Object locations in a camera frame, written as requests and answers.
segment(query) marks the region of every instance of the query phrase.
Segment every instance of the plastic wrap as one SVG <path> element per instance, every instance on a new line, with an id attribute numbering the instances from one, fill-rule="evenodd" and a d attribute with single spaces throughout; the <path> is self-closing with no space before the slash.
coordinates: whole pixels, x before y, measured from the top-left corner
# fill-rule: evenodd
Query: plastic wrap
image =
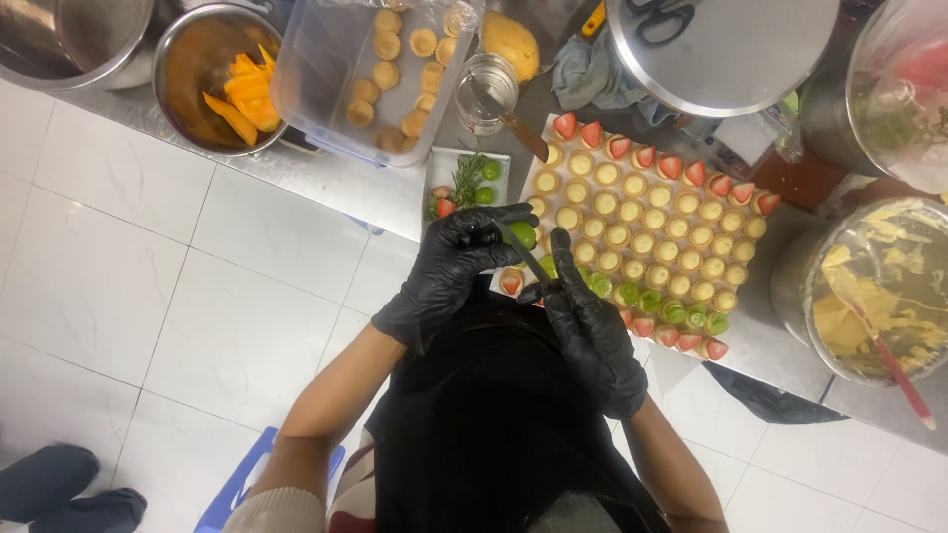
<path id="1" fill-rule="evenodd" d="M 927 193 L 948 191 L 948 2 L 889 0 L 853 52 L 849 110 L 866 154 Z"/>
<path id="2" fill-rule="evenodd" d="M 455 37 L 462 29 L 477 31 L 483 19 L 483 4 L 471 6 L 463 0 L 319 0 L 319 3 L 326 7 L 388 8 L 395 12 L 415 9 L 425 13 L 437 28 L 443 27 L 447 35 Z"/>

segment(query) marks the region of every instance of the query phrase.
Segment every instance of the black nitrile glove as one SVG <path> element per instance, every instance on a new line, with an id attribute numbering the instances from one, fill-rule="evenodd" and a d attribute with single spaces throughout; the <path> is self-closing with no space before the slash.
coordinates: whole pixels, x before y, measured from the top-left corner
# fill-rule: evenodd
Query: black nitrile glove
<path id="1" fill-rule="evenodd" d="M 527 203 L 472 208 L 432 222 L 408 280 L 372 317 L 372 325 L 410 351 L 417 350 L 422 322 L 431 327 L 450 319 L 464 305 L 478 274 L 522 261 L 513 247 L 500 242 L 492 223 L 526 221 L 535 227 L 539 220 L 531 209 Z"/>
<path id="2" fill-rule="evenodd" d="M 579 276 L 570 234 L 557 228 L 550 232 L 550 244 L 562 288 L 544 295 L 539 284 L 531 284 L 517 300 L 536 303 L 543 298 L 546 316 L 576 378 L 605 416 L 630 418 L 646 399 L 648 378 L 632 356 L 629 331 L 615 305 L 596 296 Z"/>

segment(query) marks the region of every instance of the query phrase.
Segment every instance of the strawberry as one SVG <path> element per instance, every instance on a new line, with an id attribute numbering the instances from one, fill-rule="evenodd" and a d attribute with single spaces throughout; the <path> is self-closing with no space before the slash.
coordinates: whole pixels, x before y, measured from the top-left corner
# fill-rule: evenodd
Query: strawberry
<path id="1" fill-rule="evenodd" d="M 711 194 L 721 197 L 727 196 L 727 192 L 731 189 L 731 176 L 717 173 L 708 179 L 704 187 Z"/>
<path id="2" fill-rule="evenodd" d="M 685 331 L 678 337 L 678 342 L 675 345 L 682 352 L 687 352 L 688 350 L 691 350 L 697 346 L 701 341 L 701 335 L 692 333 L 690 331 Z"/>
<path id="3" fill-rule="evenodd" d="M 714 338 L 702 340 L 702 343 L 698 345 L 698 355 L 702 359 L 711 359 L 713 361 L 723 358 L 727 350 L 727 344 Z"/>
<path id="4" fill-rule="evenodd" d="M 632 166 L 639 170 L 651 168 L 654 162 L 654 146 L 639 146 L 635 149 L 635 152 L 632 153 Z"/>
<path id="5" fill-rule="evenodd" d="M 673 325 L 663 324 L 658 326 L 653 337 L 656 342 L 665 348 L 672 348 L 675 346 L 675 342 L 678 342 L 678 330 Z"/>
<path id="6" fill-rule="evenodd" d="M 751 210 L 758 214 L 767 216 L 780 204 L 780 196 L 771 193 L 760 193 L 751 203 Z"/>
<path id="7" fill-rule="evenodd" d="M 704 185 L 704 163 L 695 161 L 688 165 L 688 168 L 684 169 L 684 174 L 682 174 L 682 181 L 694 187 Z"/>
<path id="8" fill-rule="evenodd" d="M 655 327 L 655 319 L 639 317 L 632 321 L 632 327 L 635 329 L 635 335 L 639 337 L 648 337 L 651 330 Z"/>
<path id="9" fill-rule="evenodd" d="M 514 271 L 505 270 L 499 279 L 501 289 L 508 296 L 517 296 L 523 287 L 523 277 Z"/>
<path id="10" fill-rule="evenodd" d="M 629 153 L 629 148 L 632 146 L 632 139 L 616 136 L 609 141 L 609 157 L 613 161 L 622 160 L 626 154 Z"/>
<path id="11" fill-rule="evenodd" d="M 576 115 L 572 111 L 553 120 L 553 129 L 563 140 L 573 140 L 576 135 Z"/>
<path id="12" fill-rule="evenodd" d="M 739 183 L 731 189 L 731 194 L 727 197 L 727 200 L 737 207 L 745 206 L 747 202 L 750 201 L 751 194 L 753 193 L 753 183 Z"/>
<path id="13" fill-rule="evenodd" d="M 626 329 L 629 329 L 629 324 L 632 323 L 632 312 L 628 309 L 623 309 L 619 311 L 619 316 L 622 317 L 622 322 L 625 323 Z"/>
<path id="14" fill-rule="evenodd" d="M 448 185 L 442 185 L 441 187 L 435 187 L 434 189 L 431 189 L 431 195 L 435 198 L 447 198 L 451 196 L 451 193 L 453 193 L 453 191 Z"/>
<path id="15" fill-rule="evenodd" d="M 445 198 L 438 200 L 438 218 L 445 218 L 456 209 L 458 209 L 458 206 L 454 202 Z"/>
<path id="16" fill-rule="evenodd" d="M 682 161 L 676 156 L 667 155 L 658 158 L 658 175 L 665 179 L 678 179 L 682 173 Z"/>
<path id="17" fill-rule="evenodd" d="M 579 136 L 586 148 L 599 148 L 599 145 L 602 144 L 602 124 L 598 121 L 586 124 L 579 128 Z"/>

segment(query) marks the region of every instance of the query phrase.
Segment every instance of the knife blade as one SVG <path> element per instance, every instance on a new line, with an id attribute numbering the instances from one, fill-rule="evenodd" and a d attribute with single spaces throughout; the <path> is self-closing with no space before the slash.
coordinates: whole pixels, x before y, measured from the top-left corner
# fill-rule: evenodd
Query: knife blade
<path id="1" fill-rule="evenodd" d="M 530 129 L 530 126 L 524 124 L 512 111 L 507 111 L 503 104 L 487 92 L 487 88 L 477 81 L 470 71 L 467 72 L 467 83 L 471 87 L 471 92 L 487 111 L 498 116 L 504 126 L 514 134 L 514 137 L 526 147 L 540 161 L 546 161 L 550 157 L 550 147 L 546 141 L 537 132 Z"/>
<path id="2" fill-rule="evenodd" d="M 530 268 L 530 271 L 534 273 L 534 276 L 537 278 L 539 285 L 543 287 L 543 294 L 546 294 L 551 288 L 553 288 L 554 281 L 550 279 L 550 276 L 546 273 L 546 270 L 539 265 L 537 258 L 530 253 L 530 250 L 527 249 L 523 243 L 520 242 L 520 239 L 517 238 L 517 235 L 514 234 L 510 227 L 504 224 L 499 220 L 494 220 L 494 226 L 497 226 L 497 229 L 501 231 L 501 235 L 507 239 L 507 243 L 514 247 L 514 250 L 517 251 L 517 254 L 520 256 Z"/>

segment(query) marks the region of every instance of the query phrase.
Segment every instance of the forearm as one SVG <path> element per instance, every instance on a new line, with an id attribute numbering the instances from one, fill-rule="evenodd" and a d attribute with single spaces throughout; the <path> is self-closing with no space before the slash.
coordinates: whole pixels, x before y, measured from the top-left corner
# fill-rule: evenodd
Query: forearm
<path id="1" fill-rule="evenodd" d="M 280 433 L 337 445 L 404 354 L 404 345 L 367 324 L 300 393 Z"/>
<path id="2" fill-rule="evenodd" d="M 676 532 L 727 531 L 711 480 L 650 396 L 622 427 L 642 483 Z"/>

